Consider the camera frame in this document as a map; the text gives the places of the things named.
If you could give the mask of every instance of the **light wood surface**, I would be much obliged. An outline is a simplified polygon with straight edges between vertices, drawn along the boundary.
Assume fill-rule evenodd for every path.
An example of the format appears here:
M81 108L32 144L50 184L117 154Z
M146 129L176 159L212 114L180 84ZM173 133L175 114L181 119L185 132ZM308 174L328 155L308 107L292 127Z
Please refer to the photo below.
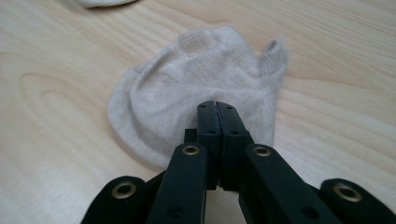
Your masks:
M352 180L396 212L395 1L13 0L0 2L0 223L79 223L108 181L158 174L112 130L109 96L179 35L221 25L256 53L275 37L289 49L275 148L303 180ZM244 223L236 195L209 192L206 208L206 223Z

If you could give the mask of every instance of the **beige sock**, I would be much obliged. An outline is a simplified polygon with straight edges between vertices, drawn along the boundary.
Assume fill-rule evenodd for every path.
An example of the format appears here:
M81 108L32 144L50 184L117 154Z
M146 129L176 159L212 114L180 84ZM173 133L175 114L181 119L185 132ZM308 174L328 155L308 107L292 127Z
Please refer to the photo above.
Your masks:
M112 7L137 0L78 0L84 7Z
M131 68L113 91L108 118L135 153L166 167L204 101L233 105L256 143L274 141L276 97L287 67L281 40L256 59L232 28L194 30Z

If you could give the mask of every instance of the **wooden table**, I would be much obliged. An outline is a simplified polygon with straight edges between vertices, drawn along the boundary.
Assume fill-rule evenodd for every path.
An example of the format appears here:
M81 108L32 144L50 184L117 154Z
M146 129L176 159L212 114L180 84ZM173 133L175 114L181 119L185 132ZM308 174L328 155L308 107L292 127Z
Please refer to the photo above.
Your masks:
M307 183L352 180L396 212L396 2L73 0L0 3L0 223L79 223L111 179L161 169L127 152L106 118L124 72L195 28L233 26L290 64L275 148ZM208 192L206 223L244 223Z

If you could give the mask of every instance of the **brass grommet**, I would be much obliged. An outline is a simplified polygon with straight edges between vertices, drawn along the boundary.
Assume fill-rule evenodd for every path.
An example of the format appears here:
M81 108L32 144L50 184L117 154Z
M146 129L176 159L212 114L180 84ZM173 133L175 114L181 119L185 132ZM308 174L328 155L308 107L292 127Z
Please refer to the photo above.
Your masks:
M193 156L193 155L198 154L199 148L193 147L193 146L187 146L187 147L183 147L183 149L181 149L181 151L186 155Z
M116 199L125 199L132 196L136 192L136 185L131 181L120 182L111 191L113 197Z
M267 156L271 155L270 150L268 150L268 148L265 148L265 147L254 147L253 151L258 156L267 157Z
M337 184L332 189L338 196L347 201L358 203L362 199L361 194L348 185Z

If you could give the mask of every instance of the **black plastic part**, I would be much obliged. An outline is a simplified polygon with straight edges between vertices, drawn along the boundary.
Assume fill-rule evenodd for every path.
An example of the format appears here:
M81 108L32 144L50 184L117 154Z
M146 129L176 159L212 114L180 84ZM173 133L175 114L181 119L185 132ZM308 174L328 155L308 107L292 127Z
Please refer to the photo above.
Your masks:
M236 109L217 102L223 134L219 183L224 190L238 191L241 183L240 158L250 135Z
M248 146L243 165L246 183L242 189L254 189L260 198L259 207L265 207L268 214L268 222L264 223L341 223L273 148L259 144ZM244 196L242 201L253 196ZM247 219L256 213L251 209L243 208Z
M186 129L184 130L184 143L196 142L197 141L197 129Z
M219 184L219 148L221 128L216 105L207 101L197 106L198 132L197 142L207 149L207 189L216 189Z
M268 223L268 212L248 181L243 181L238 201L247 224Z
M146 223L151 206L154 204L155 197L157 196L158 189L160 188L160 185L163 182L164 175L165 172L162 172L156 175L155 177L153 177L152 179L150 179L146 183L145 199L141 203L142 205L140 206L139 214L134 219L134 223L136 224Z
M396 223L396 216L376 197L345 179L324 181L319 195L344 223Z
M175 149L147 223L204 223L206 161L206 148L200 144Z
M135 185L134 193L127 198L115 198L113 190L120 183L132 183ZM123 193L123 190L128 191L129 189L127 187L124 189L119 188L120 193ZM137 220L140 216L139 211L143 204L146 190L145 181L137 177L122 176L110 181L93 200L81 223L139 223Z

